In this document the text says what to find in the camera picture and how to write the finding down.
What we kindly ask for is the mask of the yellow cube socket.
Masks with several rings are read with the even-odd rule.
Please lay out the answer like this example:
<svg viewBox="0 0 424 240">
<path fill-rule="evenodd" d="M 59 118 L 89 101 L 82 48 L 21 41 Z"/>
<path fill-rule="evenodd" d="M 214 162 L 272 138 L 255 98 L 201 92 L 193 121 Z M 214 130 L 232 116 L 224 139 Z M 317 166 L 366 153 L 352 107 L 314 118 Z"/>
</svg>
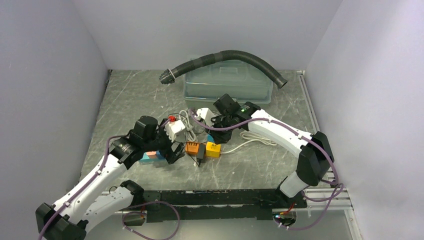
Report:
<svg viewBox="0 0 424 240">
<path fill-rule="evenodd" d="M 205 155 L 210 158 L 219 158 L 221 155 L 221 145 L 208 141 L 205 147 Z"/>
</svg>

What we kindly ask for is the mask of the teal power strip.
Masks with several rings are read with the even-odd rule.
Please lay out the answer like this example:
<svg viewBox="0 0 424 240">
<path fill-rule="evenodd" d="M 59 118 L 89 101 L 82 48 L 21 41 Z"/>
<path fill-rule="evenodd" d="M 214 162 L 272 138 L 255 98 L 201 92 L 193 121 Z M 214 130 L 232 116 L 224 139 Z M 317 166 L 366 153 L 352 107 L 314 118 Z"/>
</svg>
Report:
<svg viewBox="0 0 424 240">
<path fill-rule="evenodd" d="M 166 162 L 166 159 L 159 160 L 157 158 L 149 158 L 146 156 L 146 152 L 143 154 L 143 157 L 138 161 L 140 164 L 156 164 Z"/>
</svg>

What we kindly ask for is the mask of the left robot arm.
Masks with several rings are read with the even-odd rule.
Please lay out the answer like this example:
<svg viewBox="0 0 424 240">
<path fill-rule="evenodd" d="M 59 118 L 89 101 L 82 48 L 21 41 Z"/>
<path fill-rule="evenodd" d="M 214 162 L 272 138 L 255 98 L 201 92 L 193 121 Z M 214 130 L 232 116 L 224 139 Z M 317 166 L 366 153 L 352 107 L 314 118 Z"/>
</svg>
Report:
<svg viewBox="0 0 424 240">
<path fill-rule="evenodd" d="M 146 197 L 144 189 L 132 180 L 122 182 L 107 195 L 103 191 L 147 152 L 160 153 L 168 164 L 173 164 L 183 156 L 184 145 L 176 143 L 176 138 L 185 130 L 181 120 L 169 117 L 159 123 L 144 115 L 127 134 L 108 138 L 103 157 L 88 175 L 53 204 L 42 203 L 37 208 L 38 239 L 83 240 L 119 210 L 159 204 Z"/>
</svg>

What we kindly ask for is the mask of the black power adapter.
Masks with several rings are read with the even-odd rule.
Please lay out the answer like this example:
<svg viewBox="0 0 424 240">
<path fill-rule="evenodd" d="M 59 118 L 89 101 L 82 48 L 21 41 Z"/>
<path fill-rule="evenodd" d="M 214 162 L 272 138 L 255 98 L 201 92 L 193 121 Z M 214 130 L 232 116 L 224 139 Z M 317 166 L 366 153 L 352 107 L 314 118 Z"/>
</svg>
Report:
<svg viewBox="0 0 424 240">
<path fill-rule="evenodd" d="M 201 166 L 202 161 L 205 158 L 205 154 L 206 154 L 206 146 L 204 144 L 200 144 L 198 146 L 197 154 L 196 154 L 196 157 L 195 157 L 196 164 L 197 164 L 198 167 Z"/>
</svg>

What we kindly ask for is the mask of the pink small block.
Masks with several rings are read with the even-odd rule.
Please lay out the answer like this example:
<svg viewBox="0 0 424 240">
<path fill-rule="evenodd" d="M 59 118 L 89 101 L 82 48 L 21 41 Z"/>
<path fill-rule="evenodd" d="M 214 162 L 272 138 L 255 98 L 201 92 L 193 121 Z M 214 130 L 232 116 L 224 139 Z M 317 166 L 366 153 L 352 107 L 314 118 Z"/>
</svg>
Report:
<svg viewBox="0 0 424 240">
<path fill-rule="evenodd" d="M 149 158 L 157 158 L 157 152 L 156 151 L 149 151 L 149 152 L 146 152 L 145 154 Z"/>
</svg>

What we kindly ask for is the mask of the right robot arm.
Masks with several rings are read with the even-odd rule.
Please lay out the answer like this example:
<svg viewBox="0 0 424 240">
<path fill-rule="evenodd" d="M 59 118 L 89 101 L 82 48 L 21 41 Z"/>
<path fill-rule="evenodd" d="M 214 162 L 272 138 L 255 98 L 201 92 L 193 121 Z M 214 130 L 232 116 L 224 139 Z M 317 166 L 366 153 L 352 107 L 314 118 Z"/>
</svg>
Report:
<svg viewBox="0 0 424 240">
<path fill-rule="evenodd" d="M 243 129 L 271 140 L 297 158 L 297 166 L 277 187 L 276 203 L 289 207 L 306 187 L 317 186 L 333 167 L 334 157 L 327 136 L 292 127 L 252 102 L 239 104 L 228 94 L 214 102 L 217 114 L 204 107 L 196 110 L 195 119 L 206 124 L 206 131 L 216 144 L 226 144 L 234 129 Z"/>
</svg>

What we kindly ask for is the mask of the light blue adapter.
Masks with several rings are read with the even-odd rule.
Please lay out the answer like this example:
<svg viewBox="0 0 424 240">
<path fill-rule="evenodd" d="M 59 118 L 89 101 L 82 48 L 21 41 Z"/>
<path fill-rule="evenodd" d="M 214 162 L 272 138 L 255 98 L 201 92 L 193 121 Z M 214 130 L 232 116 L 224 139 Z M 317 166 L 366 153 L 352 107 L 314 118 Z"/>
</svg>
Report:
<svg viewBox="0 0 424 240">
<path fill-rule="evenodd" d="M 207 137 L 206 137 L 206 140 L 207 140 L 207 142 L 211 142 L 211 143 L 214 143 L 215 141 L 214 141 L 214 138 L 211 136 L 211 135 L 207 135 Z"/>
</svg>

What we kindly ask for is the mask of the orange power strip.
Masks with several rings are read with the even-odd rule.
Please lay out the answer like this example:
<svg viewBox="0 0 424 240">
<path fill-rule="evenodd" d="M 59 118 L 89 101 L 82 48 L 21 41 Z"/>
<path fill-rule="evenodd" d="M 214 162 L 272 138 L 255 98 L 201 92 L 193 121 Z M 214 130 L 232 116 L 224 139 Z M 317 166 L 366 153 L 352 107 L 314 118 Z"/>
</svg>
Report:
<svg viewBox="0 0 424 240">
<path fill-rule="evenodd" d="M 200 143 L 195 141 L 188 141 L 185 144 L 185 152 L 190 156 L 196 156 L 199 152 Z"/>
</svg>

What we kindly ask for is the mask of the blue cube socket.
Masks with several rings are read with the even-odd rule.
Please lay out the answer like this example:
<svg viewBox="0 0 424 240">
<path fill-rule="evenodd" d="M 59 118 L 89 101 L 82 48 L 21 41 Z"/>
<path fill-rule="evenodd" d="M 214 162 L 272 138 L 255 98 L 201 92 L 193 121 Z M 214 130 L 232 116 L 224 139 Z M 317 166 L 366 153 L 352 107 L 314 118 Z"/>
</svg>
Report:
<svg viewBox="0 0 424 240">
<path fill-rule="evenodd" d="M 166 157 L 165 157 L 165 156 L 163 156 L 163 155 L 160 153 L 160 151 L 156 151 L 156 158 L 157 158 L 158 160 L 165 160 L 165 159 L 166 159 Z"/>
</svg>

